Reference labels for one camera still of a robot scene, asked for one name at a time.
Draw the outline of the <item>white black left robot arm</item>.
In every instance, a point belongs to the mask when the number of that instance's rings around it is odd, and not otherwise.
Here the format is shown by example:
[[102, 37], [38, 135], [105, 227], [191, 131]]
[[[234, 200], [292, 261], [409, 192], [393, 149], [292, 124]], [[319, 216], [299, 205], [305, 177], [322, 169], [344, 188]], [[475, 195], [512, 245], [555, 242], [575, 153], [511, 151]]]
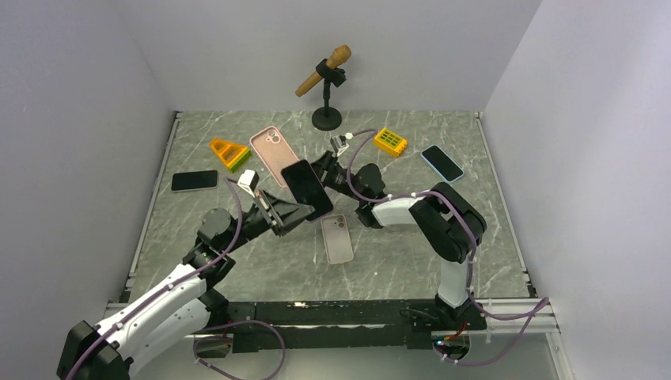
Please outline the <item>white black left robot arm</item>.
[[158, 285], [110, 317], [77, 323], [67, 334], [56, 374], [61, 379], [132, 379], [190, 333], [221, 330], [227, 300], [214, 290], [235, 262], [228, 255], [270, 230], [283, 236], [314, 211], [258, 190], [249, 211], [225, 208], [203, 216], [194, 247]]

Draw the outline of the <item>black smartphone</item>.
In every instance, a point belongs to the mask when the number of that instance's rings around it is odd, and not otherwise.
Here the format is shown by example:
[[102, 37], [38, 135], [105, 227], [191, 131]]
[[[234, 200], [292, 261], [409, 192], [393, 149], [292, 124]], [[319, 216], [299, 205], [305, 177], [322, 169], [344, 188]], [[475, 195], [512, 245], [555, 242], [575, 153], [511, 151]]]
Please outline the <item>black smartphone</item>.
[[216, 169], [175, 173], [172, 175], [172, 192], [190, 192], [212, 189], [218, 186], [219, 173]]
[[314, 221], [333, 211], [334, 205], [309, 162], [297, 161], [282, 169], [281, 175], [295, 200], [313, 207], [313, 212], [306, 217], [308, 221]]

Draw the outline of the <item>beige phone case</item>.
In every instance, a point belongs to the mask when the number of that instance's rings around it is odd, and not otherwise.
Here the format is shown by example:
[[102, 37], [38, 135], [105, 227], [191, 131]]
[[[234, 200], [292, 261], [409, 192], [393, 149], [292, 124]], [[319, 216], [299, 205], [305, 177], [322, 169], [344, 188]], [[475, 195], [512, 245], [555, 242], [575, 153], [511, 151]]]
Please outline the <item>beige phone case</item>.
[[354, 259], [354, 250], [344, 215], [327, 215], [320, 220], [327, 262], [344, 264]]

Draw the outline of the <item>phone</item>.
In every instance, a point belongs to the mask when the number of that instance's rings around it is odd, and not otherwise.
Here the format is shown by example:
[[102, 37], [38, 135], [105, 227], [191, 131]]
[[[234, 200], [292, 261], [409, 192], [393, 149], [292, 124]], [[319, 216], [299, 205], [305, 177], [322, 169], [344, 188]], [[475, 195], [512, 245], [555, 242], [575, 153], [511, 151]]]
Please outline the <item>phone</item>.
[[249, 142], [277, 184], [281, 188], [287, 188], [282, 170], [299, 159], [280, 130], [276, 126], [265, 127], [254, 134]]
[[429, 167], [449, 184], [464, 176], [464, 170], [439, 146], [429, 146], [420, 155]]

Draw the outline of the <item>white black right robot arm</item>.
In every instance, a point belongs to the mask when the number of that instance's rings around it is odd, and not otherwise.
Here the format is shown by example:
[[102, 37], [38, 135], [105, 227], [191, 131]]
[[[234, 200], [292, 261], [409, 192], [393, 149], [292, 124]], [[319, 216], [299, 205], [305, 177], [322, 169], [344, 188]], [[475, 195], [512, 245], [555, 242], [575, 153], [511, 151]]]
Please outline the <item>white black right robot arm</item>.
[[484, 217], [445, 182], [418, 195], [391, 196], [385, 192], [378, 165], [362, 166], [357, 173], [340, 165], [327, 151], [311, 163], [322, 185], [358, 201], [355, 214], [367, 228], [417, 226], [441, 258], [441, 279], [436, 295], [437, 319], [455, 329], [474, 306], [470, 299], [472, 266], [469, 255], [487, 230]]

